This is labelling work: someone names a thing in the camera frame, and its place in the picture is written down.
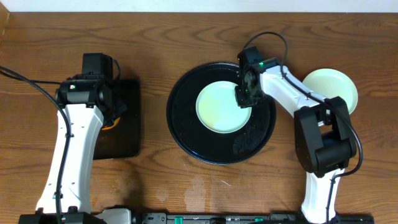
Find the orange green sponge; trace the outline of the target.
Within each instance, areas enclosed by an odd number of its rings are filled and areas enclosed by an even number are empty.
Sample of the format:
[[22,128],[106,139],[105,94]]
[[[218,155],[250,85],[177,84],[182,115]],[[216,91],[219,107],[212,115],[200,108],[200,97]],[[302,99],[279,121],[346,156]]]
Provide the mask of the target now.
[[104,126],[104,127],[102,127],[101,129],[102,129],[103,131],[109,130],[109,129],[113,129],[115,126],[118,125],[119,121],[120,121],[120,118],[117,118],[117,119],[115,119],[115,120],[113,121],[113,124],[109,124],[109,125],[107,125],[107,126]]

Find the pale green plate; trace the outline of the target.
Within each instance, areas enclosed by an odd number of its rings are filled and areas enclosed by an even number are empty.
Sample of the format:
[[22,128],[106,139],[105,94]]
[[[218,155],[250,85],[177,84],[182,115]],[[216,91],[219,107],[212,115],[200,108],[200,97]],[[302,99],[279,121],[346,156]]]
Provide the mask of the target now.
[[358,91],[354,82],[343,72],[332,68],[321,68],[309,73],[303,84],[315,93],[334,98],[336,96],[345,100],[349,114],[358,104]]
[[210,131],[228,134],[241,129],[250,119],[252,108],[241,108],[236,100],[237,84],[210,83],[199,93],[195,109],[198,119]]

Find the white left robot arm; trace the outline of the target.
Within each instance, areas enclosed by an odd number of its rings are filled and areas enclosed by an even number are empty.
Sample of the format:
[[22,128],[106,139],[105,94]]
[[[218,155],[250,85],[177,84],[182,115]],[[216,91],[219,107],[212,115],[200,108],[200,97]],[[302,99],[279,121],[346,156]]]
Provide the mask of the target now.
[[91,212],[90,177],[95,145],[103,126],[127,107],[121,88],[103,80],[66,80],[57,89],[57,140],[46,186],[36,210],[44,214]]

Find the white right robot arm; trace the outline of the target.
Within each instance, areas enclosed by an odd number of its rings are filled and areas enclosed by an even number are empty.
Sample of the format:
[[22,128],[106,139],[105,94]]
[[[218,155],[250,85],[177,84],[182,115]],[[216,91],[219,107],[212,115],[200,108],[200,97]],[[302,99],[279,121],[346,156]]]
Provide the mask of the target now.
[[358,156],[358,165],[363,162],[363,148],[346,102],[339,96],[314,93],[276,58],[239,60],[239,77],[240,107],[252,107],[269,96],[293,117],[295,152],[307,173],[301,211],[310,223],[330,223],[336,215],[338,182],[357,171],[345,170],[349,160]]

